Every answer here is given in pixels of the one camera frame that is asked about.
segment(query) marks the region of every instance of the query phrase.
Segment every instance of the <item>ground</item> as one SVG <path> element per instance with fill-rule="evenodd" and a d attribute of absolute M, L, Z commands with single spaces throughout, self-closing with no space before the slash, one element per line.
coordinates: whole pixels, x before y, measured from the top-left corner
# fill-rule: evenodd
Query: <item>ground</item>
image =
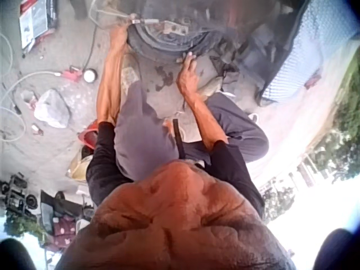
<path fill-rule="evenodd" d="M 18 22 L 20 2 L 20 0 L 6 0 L 0 3 L 1 32 L 9 37 L 15 54 L 11 74 L 2 78 L 5 87 L 9 87 L 22 74 L 38 70 L 62 71 L 70 65 L 81 67 L 91 45 L 94 28 L 91 21 L 76 21 L 70 2 L 59 1 L 57 31 L 22 58 Z M 2 55 L 6 55 L 7 48 L 3 44 L 5 43 L 1 40 Z M 259 125 L 270 141 L 269 153 L 261 160 L 248 164 L 255 185 L 260 187 L 273 176 L 298 162 L 299 157 L 326 121 L 341 80 L 358 46 L 358 42 L 352 42 L 341 48 L 331 61 L 326 62 L 323 79 L 318 85 L 309 91 L 301 89 L 296 97 L 285 104 L 257 107 L 253 99 L 254 86 L 240 75 L 235 102 L 243 110 L 259 114 Z M 99 30 L 89 63 L 89 67 L 97 70 L 99 76 L 102 73 L 108 47 L 108 32 Z M 178 110 L 181 110 L 183 102 L 174 83 L 180 66 L 159 65 L 144 58 L 140 58 L 139 61 L 149 104 L 155 108 L 161 118 L 174 116 Z M 6 57 L 2 57 L 1 64 L 7 65 Z M 208 56 L 199 58 L 197 72 L 201 75 L 199 86 L 216 76 Z M 81 148 L 77 134 L 96 118 L 95 102 L 99 82 L 98 80 L 94 84 L 87 84 L 84 81 L 73 83 L 64 78 L 41 75 L 21 83 L 16 90 L 15 98 L 25 119 L 27 131 L 25 136 L 14 143 L 2 142 L 0 178 L 8 180 L 10 174 L 22 172 L 29 178 L 34 192 L 39 193 L 40 189 L 44 189 L 54 195 L 56 191 L 63 190 L 67 197 L 78 200 L 75 192 L 81 184 L 65 174 L 72 158 Z M 65 129 L 52 128 L 35 119 L 20 97 L 21 91 L 25 89 L 41 95 L 51 88 L 61 93 L 70 108 L 71 120 Z M 179 116 L 179 122 L 186 132 L 186 141 L 199 139 L 199 132 L 189 111 Z M 29 128 L 32 123 L 36 123 L 44 131 L 43 137 L 32 134 Z M 2 111 L 1 130 L 19 134 L 20 123 L 13 116 Z"/>

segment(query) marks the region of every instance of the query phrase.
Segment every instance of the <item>leg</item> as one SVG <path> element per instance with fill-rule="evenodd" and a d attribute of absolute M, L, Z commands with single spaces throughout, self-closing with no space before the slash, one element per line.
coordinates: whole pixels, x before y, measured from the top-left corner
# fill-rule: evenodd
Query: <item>leg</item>
<path fill-rule="evenodd" d="M 229 137 L 229 143 L 239 147 L 247 163 L 258 160 L 267 153 L 269 143 L 265 133 L 228 97 L 215 93 L 207 99 L 206 104 Z M 184 143 L 184 149 L 187 158 L 205 160 L 210 164 L 203 142 Z"/>
<path fill-rule="evenodd" d="M 143 180 L 157 167 L 179 158 L 174 138 L 147 104 L 140 81 L 129 87 L 120 109 L 115 151 L 120 171 L 134 181 Z"/>

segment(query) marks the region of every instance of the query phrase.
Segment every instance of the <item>plastic bag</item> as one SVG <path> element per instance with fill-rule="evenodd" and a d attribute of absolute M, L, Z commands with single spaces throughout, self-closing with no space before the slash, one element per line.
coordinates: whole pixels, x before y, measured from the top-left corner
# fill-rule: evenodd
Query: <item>plastic bag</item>
<path fill-rule="evenodd" d="M 66 128 L 69 123 L 69 109 L 58 91 L 50 89 L 41 95 L 34 116 L 54 128 Z"/>

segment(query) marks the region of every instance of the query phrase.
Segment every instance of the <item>bright sky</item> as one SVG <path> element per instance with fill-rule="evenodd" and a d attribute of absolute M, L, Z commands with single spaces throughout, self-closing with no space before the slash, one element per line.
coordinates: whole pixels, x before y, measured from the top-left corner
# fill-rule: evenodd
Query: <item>bright sky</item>
<path fill-rule="evenodd" d="M 327 237 L 337 228 L 354 231 L 360 223 L 360 176 L 333 185 L 316 186 L 297 194 L 289 211 L 269 224 L 284 248 L 295 252 L 293 261 L 299 270 L 312 269 L 316 255 Z M 0 240 L 5 218 L 0 218 Z M 45 269 L 44 250 L 34 236 L 19 239 L 27 248 L 37 269 Z M 54 257 L 56 264 L 59 256 Z"/>

